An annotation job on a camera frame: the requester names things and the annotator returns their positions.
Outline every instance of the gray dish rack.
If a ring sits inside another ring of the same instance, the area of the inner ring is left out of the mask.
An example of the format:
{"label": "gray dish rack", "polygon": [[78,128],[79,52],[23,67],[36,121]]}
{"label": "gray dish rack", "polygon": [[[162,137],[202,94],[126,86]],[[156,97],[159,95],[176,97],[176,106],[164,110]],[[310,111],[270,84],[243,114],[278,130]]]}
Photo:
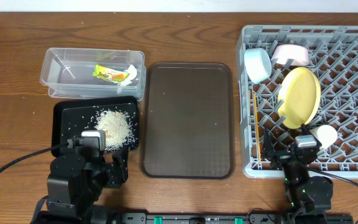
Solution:
{"label": "gray dish rack", "polygon": [[261,47],[272,56],[276,46],[297,44],[309,50],[306,66],[319,79],[321,102],[310,128],[330,124],[339,139],[329,149],[320,151],[312,167],[345,178],[358,179],[358,26],[245,26],[236,45],[237,78],[241,101],[242,171],[250,178],[284,178],[280,170],[272,170],[268,160],[258,162],[256,150],[253,93],[257,95],[260,142],[264,130],[276,148],[287,149],[298,130],[285,127],[277,110],[278,91],[284,76],[294,67],[272,61],[269,79],[253,85],[244,69],[244,51]]}

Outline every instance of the food wrapper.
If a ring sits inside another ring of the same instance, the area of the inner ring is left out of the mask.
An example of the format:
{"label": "food wrapper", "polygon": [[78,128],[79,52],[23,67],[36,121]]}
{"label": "food wrapper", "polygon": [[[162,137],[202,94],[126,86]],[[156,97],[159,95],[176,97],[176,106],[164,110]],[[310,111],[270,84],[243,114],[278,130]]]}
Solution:
{"label": "food wrapper", "polygon": [[101,65],[95,65],[92,76],[110,82],[122,82],[129,76],[129,72],[117,71]]}
{"label": "food wrapper", "polygon": [[118,83],[119,86],[126,86],[131,84],[132,80],[136,78],[137,70],[133,65],[130,65],[129,68],[123,72],[106,68],[101,65],[95,65],[92,76]]}

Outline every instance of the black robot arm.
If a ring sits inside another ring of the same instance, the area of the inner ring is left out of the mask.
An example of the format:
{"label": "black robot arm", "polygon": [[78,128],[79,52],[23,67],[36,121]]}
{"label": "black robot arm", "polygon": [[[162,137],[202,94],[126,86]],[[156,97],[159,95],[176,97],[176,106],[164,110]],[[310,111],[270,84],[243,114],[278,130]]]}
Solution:
{"label": "black robot arm", "polygon": [[265,129],[262,158],[273,169],[283,169],[285,190],[292,208],[278,223],[327,223],[325,211],[331,209],[333,182],[327,177],[310,177],[307,165],[317,159],[321,143],[302,124],[302,136],[287,151],[273,148],[269,131]]}
{"label": "black robot arm", "polygon": [[111,210],[93,205],[103,188],[119,189],[128,179],[128,148],[115,152],[112,163],[107,163],[101,150],[104,142],[103,131],[88,131],[69,139],[68,146],[60,149],[50,165],[48,210],[41,212],[35,223],[112,223],[119,218]]}

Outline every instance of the white wall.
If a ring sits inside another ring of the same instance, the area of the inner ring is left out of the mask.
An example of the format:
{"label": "white wall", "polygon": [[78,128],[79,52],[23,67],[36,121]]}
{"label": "white wall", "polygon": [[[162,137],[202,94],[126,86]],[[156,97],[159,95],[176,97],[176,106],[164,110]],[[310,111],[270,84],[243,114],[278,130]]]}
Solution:
{"label": "white wall", "polygon": [[358,0],[0,0],[0,11],[358,12]]}

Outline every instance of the green connector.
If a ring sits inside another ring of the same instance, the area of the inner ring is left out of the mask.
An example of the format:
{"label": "green connector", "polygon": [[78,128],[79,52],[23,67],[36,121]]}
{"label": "green connector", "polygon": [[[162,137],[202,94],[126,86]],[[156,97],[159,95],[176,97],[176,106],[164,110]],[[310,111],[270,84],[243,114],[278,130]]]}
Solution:
{"label": "green connector", "polygon": [[154,224],[162,224],[162,217],[154,217]]}
{"label": "green connector", "polygon": [[242,218],[235,218],[234,219],[234,224],[242,224],[242,223],[243,223]]}

